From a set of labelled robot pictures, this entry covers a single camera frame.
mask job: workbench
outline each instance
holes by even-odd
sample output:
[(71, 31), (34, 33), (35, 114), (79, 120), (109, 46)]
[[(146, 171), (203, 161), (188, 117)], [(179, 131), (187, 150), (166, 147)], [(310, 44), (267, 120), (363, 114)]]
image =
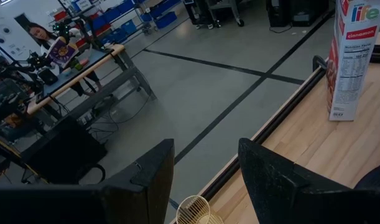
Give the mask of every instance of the workbench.
[[(65, 90), (69, 89), (71, 86), (84, 79), (87, 75), (89, 75), (89, 73), (111, 59), (115, 60), (115, 62), (121, 67), (121, 70), (123, 71), (122, 74), (118, 75), (116, 78), (107, 83), (100, 91), (74, 108), (73, 111), (71, 111), (70, 116), (75, 115), (75, 118), (79, 118), (80, 115), (91, 109), (92, 106), (94, 106), (97, 102), (106, 96), (112, 94), (114, 90), (119, 88), (127, 81), (130, 81), (133, 86), (133, 89), (128, 94), (141, 87), (144, 89), (144, 91), (146, 91), (151, 99), (155, 99), (155, 94), (151, 90), (151, 87), (149, 86), (146, 78), (133, 64), (132, 60), (125, 52), (124, 46), (115, 44), (112, 45), (109, 49), (111, 50), (110, 52), (100, 52), (93, 50), (94, 52), (92, 52), (89, 64), (86, 65), (82, 71), (72, 72), (72, 74), (67, 77), (59, 77), (57, 83), (54, 83), (51, 86), (46, 86), (44, 88), (45, 95), (43, 98), (40, 99), (40, 101), (36, 102), (34, 97), (28, 106), (27, 113), (29, 115), (35, 114), (38, 110), (41, 110), (43, 107), (45, 107), (45, 109), (47, 109), (47, 111), (52, 116), (54, 116), (56, 119), (60, 119), (60, 114), (58, 114), (56, 111), (51, 110), (48, 104), (55, 101), (58, 95), (62, 94)], [(50, 124), (50, 120), (44, 120), (44, 116), (39, 118), (45, 121), (47, 124)]]
[[(328, 120), (325, 71), (319, 67), (251, 140), (353, 188), (380, 165), (380, 64), (369, 65), (354, 121)], [(199, 195), (225, 224), (258, 223), (237, 155)]]

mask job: life logo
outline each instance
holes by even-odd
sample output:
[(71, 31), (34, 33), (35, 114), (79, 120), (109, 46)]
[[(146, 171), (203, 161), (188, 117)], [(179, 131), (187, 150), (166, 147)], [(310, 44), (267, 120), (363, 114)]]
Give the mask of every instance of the life logo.
[(375, 19), (379, 15), (379, 9), (371, 9), (371, 6), (356, 6), (351, 16), (352, 22), (364, 21), (365, 19)]

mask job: gray concrete floor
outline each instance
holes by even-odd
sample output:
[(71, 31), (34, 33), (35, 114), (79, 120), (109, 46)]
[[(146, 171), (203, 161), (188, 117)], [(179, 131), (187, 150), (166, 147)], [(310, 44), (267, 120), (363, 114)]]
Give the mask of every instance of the gray concrete floor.
[[(164, 138), (175, 139), (177, 155), (260, 79), (249, 73), (143, 49), (266, 72), (320, 21), (311, 27), (293, 27), (276, 34), (269, 31), (264, 1), (255, 1), (241, 11), (244, 27), (238, 27), (231, 19), (219, 29), (196, 30), (183, 6), (177, 6), (175, 11), (178, 20), (173, 24), (149, 36), (139, 35), (125, 44), (158, 99), (151, 101), (143, 91), (135, 92), (111, 110), (115, 121), (124, 121), (144, 106), (108, 138), (108, 154), (100, 161), (107, 176), (119, 172)], [(273, 74), (305, 80), (312, 72), (312, 57), (327, 57), (332, 35), (333, 19), (330, 19)], [(109, 62), (96, 73), (102, 83), (108, 83), (120, 71)], [(252, 137), (298, 87), (270, 78), (264, 80), (175, 166), (170, 197), (180, 203), (185, 197), (197, 194), (236, 154), (238, 139)], [(76, 97), (73, 91), (59, 98), (68, 108), (84, 99)], [(113, 124), (96, 126), (116, 129)], [(83, 183), (92, 182), (97, 176), (90, 172)], [(169, 206), (166, 223), (174, 216), (175, 210)]]

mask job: robotic equipment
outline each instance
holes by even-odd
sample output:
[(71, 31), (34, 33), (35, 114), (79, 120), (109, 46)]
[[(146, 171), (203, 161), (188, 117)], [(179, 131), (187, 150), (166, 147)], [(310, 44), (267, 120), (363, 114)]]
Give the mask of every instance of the robotic equipment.
[(173, 167), (174, 141), (165, 139), (100, 184), (3, 186), (0, 222), (163, 224)]
[(380, 223), (380, 166), (350, 189), (249, 139), (238, 156), (260, 224)]

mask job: woman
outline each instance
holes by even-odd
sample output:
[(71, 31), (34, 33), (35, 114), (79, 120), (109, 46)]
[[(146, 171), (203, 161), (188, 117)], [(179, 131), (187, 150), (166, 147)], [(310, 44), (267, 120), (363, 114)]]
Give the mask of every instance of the woman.
[[(56, 35), (52, 34), (51, 32), (47, 31), (45, 28), (42, 26), (31, 22), (28, 25), (28, 32), (35, 37), (41, 44), (40, 46), (40, 51), (42, 54), (47, 53), (49, 51), (50, 46), (54, 43), (54, 41), (58, 38)], [(78, 40), (81, 39), (81, 34), (80, 31), (76, 28), (70, 29), (70, 43), (75, 44)], [(62, 68), (58, 67), (55, 69), (51, 69), (51, 71), (55, 74), (58, 75), (61, 73)], [(100, 80), (98, 79), (97, 75), (95, 72), (91, 72), (89, 75), (87, 75), (89, 79), (93, 80), (97, 88), (100, 90), (101, 89), (101, 83)], [(84, 91), (80, 83), (76, 83), (73, 86), (71, 86), (73, 90), (75, 90), (79, 96), (81, 95), (86, 95), (86, 96), (91, 96), (94, 93), (89, 93)]]

